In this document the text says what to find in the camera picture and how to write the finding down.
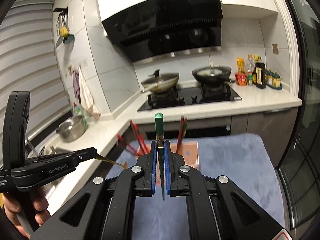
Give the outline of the left hand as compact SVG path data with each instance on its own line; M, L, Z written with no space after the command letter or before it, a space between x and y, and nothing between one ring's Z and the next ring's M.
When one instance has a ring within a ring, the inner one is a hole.
M42 226L50 217L48 211L48 200L46 198L46 191L44 187L39 187L30 192L33 210L36 212L33 220L37 222L38 226ZM12 193L3 193L3 209L7 218L12 222L15 228L22 234L23 237L31 238L31 230L29 226L22 222L22 217L27 214L20 202L14 197Z

